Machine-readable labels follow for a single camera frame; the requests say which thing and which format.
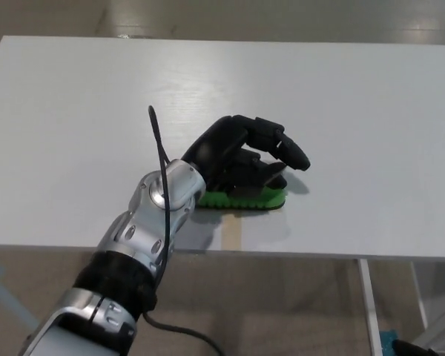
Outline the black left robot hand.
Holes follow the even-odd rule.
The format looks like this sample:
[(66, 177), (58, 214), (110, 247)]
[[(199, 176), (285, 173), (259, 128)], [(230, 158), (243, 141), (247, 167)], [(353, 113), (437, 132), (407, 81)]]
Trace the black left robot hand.
[(286, 167), (306, 171), (311, 163), (285, 128), (266, 119), (224, 116), (183, 154), (202, 175), (209, 192), (256, 198), (263, 189), (284, 189)]

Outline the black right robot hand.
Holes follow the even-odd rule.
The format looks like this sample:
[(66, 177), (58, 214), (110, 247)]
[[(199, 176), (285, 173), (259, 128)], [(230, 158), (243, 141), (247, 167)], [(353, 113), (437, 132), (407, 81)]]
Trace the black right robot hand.
[(392, 349), (397, 356), (439, 356), (439, 354), (432, 349), (424, 349), (404, 340), (393, 340)]

